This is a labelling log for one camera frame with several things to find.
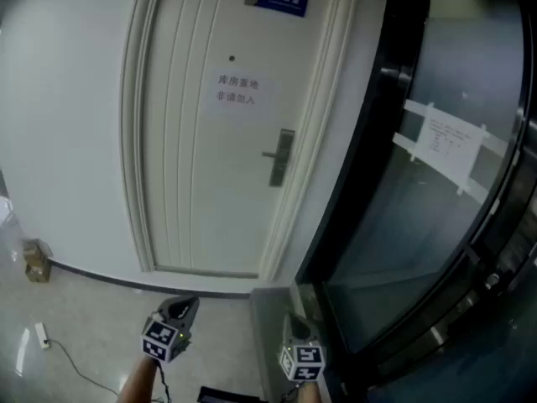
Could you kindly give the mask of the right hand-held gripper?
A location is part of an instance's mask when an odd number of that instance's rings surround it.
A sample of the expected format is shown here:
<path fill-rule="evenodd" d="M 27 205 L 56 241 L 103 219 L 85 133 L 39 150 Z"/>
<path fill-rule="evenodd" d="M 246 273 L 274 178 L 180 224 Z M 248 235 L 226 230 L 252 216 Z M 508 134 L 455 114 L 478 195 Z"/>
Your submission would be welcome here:
<path fill-rule="evenodd" d="M 283 320 L 285 339 L 279 352 L 279 367 L 287 380 L 318 380 L 323 373 L 325 351 L 315 324 L 306 318 L 287 312 Z"/>

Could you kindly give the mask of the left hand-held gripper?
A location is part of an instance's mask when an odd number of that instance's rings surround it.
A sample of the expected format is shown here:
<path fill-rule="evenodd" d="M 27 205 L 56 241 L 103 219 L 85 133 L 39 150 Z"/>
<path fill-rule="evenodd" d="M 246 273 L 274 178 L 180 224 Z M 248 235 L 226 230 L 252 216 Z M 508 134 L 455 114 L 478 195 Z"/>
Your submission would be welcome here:
<path fill-rule="evenodd" d="M 142 352 L 160 363 L 170 363 L 190 345 L 190 328 L 200 305 L 197 296 L 166 299 L 146 321 L 141 335 Z"/>

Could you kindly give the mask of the person's right forearm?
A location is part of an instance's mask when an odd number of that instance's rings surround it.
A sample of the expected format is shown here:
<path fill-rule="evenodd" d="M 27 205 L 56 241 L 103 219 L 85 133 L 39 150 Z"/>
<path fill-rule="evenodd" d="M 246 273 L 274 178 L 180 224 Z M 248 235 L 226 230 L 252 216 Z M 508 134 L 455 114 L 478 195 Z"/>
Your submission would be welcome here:
<path fill-rule="evenodd" d="M 295 403 L 322 403 L 319 386 L 316 382 L 304 382 L 298 388 Z"/>

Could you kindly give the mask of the person's left forearm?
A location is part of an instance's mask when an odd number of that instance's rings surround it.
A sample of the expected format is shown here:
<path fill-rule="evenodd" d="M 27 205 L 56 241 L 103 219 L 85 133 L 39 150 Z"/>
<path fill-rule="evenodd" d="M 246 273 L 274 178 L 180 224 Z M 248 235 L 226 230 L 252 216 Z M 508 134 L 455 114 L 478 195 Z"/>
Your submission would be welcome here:
<path fill-rule="evenodd" d="M 156 359 L 144 355 L 120 390 L 117 403 L 152 403 L 158 367 Z"/>

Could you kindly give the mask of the black framed glass door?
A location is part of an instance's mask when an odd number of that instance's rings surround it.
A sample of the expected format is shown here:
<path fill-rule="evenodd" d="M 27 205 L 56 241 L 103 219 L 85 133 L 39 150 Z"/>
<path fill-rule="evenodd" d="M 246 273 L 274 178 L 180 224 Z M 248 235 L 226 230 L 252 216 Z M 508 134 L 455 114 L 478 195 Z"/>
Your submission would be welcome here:
<path fill-rule="evenodd" d="M 468 188 L 412 152 L 486 126 Z M 386 0 L 298 290 L 333 403 L 537 403 L 537 0 Z"/>

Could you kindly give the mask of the silver door lock plate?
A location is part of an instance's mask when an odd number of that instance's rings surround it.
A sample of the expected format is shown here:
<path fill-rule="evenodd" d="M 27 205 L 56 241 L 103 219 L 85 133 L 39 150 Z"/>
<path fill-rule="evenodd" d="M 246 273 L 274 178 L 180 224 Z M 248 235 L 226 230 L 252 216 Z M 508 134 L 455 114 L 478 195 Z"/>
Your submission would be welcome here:
<path fill-rule="evenodd" d="M 289 163 L 293 142 L 295 139 L 295 131 L 288 129 L 281 129 L 279 135 L 279 141 L 275 152 L 285 151 L 289 152 L 287 159 L 273 159 L 273 168 L 269 178 L 269 185 L 272 187 L 280 187 L 283 184 L 285 172 Z"/>

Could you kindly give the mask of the paper sign with red text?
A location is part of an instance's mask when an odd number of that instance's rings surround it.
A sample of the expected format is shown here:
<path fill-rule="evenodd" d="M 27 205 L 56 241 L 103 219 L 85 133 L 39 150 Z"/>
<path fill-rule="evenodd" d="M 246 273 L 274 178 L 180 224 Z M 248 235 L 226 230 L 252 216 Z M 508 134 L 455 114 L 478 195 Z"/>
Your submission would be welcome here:
<path fill-rule="evenodd" d="M 200 111 L 209 116 L 263 116 L 270 113 L 277 88 L 263 71 L 231 65 L 203 76 Z"/>

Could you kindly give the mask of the blue door sign plate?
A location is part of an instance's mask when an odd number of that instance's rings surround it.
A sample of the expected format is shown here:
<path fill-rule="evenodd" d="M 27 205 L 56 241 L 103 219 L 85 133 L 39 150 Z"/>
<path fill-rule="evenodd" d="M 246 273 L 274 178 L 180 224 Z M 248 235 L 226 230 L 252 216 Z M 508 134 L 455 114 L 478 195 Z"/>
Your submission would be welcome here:
<path fill-rule="evenodd" d="M 265 8 L 303 18 L 309 0 L 244 0 L 247 6 Z"/>

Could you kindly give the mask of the black chest-mounted device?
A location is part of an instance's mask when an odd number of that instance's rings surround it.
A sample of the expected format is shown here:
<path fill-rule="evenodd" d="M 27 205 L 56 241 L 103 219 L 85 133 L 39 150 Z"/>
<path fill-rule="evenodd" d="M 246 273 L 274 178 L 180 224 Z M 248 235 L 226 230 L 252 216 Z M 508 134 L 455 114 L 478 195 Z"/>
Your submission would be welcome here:
<path fill-rule="evenodd" d="M 198 403 L 268 403 L 257 396 L 232 393 L 202 386 L 197 398 Z"/>

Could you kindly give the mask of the white power strip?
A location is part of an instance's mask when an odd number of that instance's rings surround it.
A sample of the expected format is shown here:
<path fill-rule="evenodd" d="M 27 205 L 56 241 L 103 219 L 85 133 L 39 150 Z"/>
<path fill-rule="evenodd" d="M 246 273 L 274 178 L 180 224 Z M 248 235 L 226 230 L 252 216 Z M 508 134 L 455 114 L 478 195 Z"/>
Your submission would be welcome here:
<path fill-rule="evenodd" d="M 45 330 L 44 324 L 42 322 L 38 322 L 34 325 L 34 327 L 39 341 L 39 346 L 43 350 L 48 349 L 50 347 L 50 340 Z"/>

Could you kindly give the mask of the white printed paper sheet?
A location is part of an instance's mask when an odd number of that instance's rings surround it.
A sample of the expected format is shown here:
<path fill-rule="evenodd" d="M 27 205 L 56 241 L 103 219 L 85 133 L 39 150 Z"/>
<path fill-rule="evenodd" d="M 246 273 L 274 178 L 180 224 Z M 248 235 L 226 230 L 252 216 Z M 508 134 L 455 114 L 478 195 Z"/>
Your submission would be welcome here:
<path fill-rule="evenodd" d="M 412 159 L 417 158 L 453 182 L 460 191 L 468 188 L 486 126 L 475 126 L 434 107 L 425 107 L 424 122 L 415 143 Z"/>

